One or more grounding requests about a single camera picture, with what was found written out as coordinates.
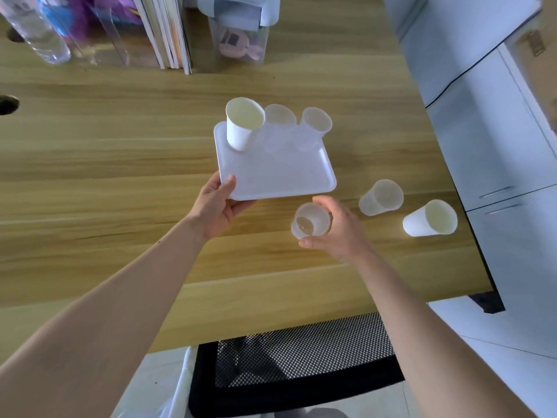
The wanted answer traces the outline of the person's right hand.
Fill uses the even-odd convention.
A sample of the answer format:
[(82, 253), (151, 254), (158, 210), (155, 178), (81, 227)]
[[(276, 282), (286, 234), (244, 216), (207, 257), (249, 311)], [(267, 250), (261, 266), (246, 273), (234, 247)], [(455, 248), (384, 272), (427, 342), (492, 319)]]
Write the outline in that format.
[(314, 196), (312, 202), (325, 207), (332, 215), (330, 230), (324, 235), (330, 237), (330, 247), (322, 251), (352, 266), (372, 253), (372, 246), (350, 209), (331, 196)]

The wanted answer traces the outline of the person's left hand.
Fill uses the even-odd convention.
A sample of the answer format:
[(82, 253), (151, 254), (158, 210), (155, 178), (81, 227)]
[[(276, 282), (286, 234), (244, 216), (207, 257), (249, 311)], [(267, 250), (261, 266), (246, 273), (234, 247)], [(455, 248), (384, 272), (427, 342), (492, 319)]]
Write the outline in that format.
[(201, 235), (204, 241), (217, 237), (231, 224), (233, 218), (252, 207), (256, 200), (236, 201), (223, 200), (219, 196), (219, 187), (226, 182), (219, 170), (216, 171), (202, 187), (186, 220)]

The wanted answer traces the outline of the clear plastic cup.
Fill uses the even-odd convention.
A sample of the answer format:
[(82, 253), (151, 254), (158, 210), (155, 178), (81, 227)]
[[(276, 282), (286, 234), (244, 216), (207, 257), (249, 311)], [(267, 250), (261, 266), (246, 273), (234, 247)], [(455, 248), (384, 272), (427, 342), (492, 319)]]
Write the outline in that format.
[(323, 206), (308, 202), (297, 210), (291, 224), (291, 232), (297, 239), (309, 236), (324, 236), (330, 230), (331, 215)]
[(359, 209), (366, 216), (376, 216), (384, 212), (400, 209), (404, 193), (400, 186), (389, 179), (375, 182), (359, 200)]
[(324, 110), (307, 107), (301, 122), (296, 126), (295, 145), (301, 152), (317, 150), (323, 144), (324, 136), (332, 129), (332, 119)]
[(267, 153), (275, 153), (291, 141), (297, 119), (293, 111), (282, 104), (269, 104), (264, 112), (265, 121), (261, 130), (262, 147)]

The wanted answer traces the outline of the white plastic tray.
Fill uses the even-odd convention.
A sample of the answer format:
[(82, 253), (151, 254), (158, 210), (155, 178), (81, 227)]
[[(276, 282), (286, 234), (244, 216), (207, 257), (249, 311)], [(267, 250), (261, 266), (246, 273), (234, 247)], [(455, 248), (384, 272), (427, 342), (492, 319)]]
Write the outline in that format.
[(227, 141), (227, 124), (214, 127), (214, 140), (220, 175), (236, 177), (231, 194), (235, 201), (305, 196), (332, 192), (337, 178), (322, 142), (308, 152), (294, 143), (276, 152), (253, 145), (245, 152), (234, 150)]

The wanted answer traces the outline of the person's right forearm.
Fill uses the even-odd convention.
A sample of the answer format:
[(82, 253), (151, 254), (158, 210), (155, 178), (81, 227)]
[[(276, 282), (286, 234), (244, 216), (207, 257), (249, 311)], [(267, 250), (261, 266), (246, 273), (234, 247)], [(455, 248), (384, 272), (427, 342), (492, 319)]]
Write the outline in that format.
[(536, 418), (385, 260), (366, 249), (354, 264), (426, 417)]

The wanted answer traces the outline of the person's left forearm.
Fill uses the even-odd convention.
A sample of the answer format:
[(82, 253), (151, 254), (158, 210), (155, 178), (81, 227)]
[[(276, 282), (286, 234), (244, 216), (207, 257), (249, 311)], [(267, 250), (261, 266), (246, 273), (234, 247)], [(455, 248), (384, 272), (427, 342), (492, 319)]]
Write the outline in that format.
[(207, 241), (187, 216), (0, 366), (0, 418), (110, 418)]

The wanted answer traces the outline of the white paper cup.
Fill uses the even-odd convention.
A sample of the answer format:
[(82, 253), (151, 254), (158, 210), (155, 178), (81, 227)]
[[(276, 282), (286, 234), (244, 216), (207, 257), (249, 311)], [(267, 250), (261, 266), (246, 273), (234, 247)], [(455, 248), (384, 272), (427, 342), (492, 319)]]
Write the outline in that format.
[(263, 126), (265, 111), (250, 98), (233, 98), (226, 105), (226, 116), (227, 142), (234, 150), (244, 152)]
[(449, 203), (434, 199), (403, 219), (404, 231), (412, 237), (450, 235), (456, 231), (458, 218)]

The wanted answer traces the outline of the black mesh office chair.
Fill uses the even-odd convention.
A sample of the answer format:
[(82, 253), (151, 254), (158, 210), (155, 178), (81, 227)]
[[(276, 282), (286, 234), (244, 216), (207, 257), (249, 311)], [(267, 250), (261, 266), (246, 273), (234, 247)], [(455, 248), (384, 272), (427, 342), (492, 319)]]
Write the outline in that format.
[(282, 412), (405, 380), (378, 312), (200, 344), (193, 418)]

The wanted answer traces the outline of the clear plastic container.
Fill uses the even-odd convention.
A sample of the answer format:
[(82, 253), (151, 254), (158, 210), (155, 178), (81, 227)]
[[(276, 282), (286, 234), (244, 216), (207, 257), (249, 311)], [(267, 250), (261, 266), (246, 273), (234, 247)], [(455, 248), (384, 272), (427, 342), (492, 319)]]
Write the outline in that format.
[[(257, 31), (260, 28), (266, 28), (269, 34), (270, 27), (277, 24), (279, 20), (280, 2), (281, 0), (198, 0), (199, 11), (208, 18), (214, 52), (217, 59), (246, 63), (224, 57), (219, 53), (218, 41), (221, 32), (228, 27), (240, 28), (248, 31)], [(246, 64), (258, 66), (262, 63)]]

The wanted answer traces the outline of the row of upright books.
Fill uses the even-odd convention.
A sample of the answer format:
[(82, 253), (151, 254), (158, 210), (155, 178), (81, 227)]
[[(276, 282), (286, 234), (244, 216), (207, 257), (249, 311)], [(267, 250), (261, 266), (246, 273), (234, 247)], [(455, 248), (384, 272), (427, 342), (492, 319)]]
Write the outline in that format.
[(184, 0), (133, 0), (161, 69), (192, 73)]

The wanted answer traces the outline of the black table leg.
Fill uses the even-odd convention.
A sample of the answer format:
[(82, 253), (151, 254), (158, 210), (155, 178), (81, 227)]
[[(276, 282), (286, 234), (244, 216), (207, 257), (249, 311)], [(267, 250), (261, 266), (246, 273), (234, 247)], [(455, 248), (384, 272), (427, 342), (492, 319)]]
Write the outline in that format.
[(506, 310), (501, 296), (497, 291), (469, 295), (469, 298), (475, 302), (485, 314), (498, 314)]

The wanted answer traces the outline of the clear acrylic stand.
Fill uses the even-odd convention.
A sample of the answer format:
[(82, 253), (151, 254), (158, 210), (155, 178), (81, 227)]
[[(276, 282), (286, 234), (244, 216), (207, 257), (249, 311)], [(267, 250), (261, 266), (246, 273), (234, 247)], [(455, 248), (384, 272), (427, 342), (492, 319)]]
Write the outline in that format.
[(161, 69), (143, 25), (95, 20), (82, 40), (69, 39), (73, 59), (96, 67)]

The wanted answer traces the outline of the white cabinet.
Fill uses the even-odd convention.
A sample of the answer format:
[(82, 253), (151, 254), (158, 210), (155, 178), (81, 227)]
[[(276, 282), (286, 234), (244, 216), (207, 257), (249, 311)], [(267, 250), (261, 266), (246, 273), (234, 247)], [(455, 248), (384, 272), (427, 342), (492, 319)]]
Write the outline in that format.
[(383, 0), (504, 310), (462, 335), (557, 359), (557, 135), (513, 56), (541, 0)]

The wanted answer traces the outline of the purple plush toy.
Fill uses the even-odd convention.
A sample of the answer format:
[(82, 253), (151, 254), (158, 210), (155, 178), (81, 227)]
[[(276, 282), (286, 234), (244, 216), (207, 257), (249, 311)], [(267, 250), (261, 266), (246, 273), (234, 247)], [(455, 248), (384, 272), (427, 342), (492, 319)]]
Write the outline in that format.
[(142, 25), (134, 0), (63, 0), (69, 23), (69, 36), (79, 41), (87, 38), (89, 25), (94, 20), (111, 18), (115, 23)]

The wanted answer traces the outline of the cardboard box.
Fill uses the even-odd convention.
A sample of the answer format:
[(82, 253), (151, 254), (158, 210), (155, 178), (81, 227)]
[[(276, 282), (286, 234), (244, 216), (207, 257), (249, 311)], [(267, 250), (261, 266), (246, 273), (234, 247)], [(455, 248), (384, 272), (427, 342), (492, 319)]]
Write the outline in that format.
[(505, 43), (557, 136), (557, 0), (538, 2), (539, 13)]

